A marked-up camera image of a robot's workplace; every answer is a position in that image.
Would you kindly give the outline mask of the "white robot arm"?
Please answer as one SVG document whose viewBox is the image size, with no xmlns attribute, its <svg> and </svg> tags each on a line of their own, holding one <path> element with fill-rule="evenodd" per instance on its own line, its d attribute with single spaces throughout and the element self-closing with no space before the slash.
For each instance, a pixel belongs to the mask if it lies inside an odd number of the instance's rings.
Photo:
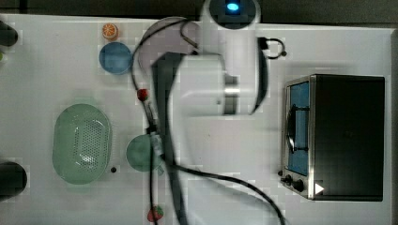
<svg viewBox="0 0 398 225">
<path fill-rule="evenodd" d="M 257 0 L 206 0 L 198 53 L 166 52 L 152 66 L 160 137 L 179 225 L 189 225 L 177 171 L 189 117 L 250 115 L 267 94 L 268 67 L 256 35 Z"/>
</svg>

